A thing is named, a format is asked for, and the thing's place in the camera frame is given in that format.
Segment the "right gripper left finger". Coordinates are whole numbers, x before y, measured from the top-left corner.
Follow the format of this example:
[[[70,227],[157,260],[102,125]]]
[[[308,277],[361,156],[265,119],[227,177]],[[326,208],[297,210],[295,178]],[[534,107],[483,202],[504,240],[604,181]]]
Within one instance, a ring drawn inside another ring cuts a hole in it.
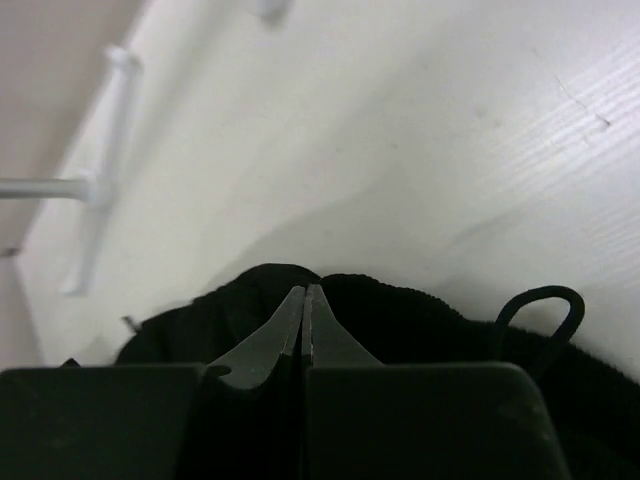
[[[301,325],[304,288],[290,290],[271,318],[207,366],[203,387],[214,400],[259,398],[291,358]]]

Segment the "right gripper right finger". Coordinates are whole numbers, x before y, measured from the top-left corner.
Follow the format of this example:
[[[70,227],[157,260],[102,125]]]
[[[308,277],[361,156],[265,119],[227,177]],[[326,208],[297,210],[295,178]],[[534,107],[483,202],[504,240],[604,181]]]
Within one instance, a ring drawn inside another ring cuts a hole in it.
[[[308,287],[304,300],[301,354],[306,368],[383,366],[336,319],[318,284]]]

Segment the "black trousers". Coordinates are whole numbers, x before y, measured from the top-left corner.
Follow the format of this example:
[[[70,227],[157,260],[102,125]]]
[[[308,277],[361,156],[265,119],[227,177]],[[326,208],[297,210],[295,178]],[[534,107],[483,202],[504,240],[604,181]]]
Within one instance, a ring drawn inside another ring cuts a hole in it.
[[[386,364],[485,361],[532,367],[549,338],[465,318],[443,300],[357,274],[319,276],[293,264],[255,266],[190,304],[144,321],[117,355],[121,365],[209,363],[261,327],[296,286],[318,284],[341,325]],[[539,388],[576,479],[639,475],[639,387],[565,344]]]

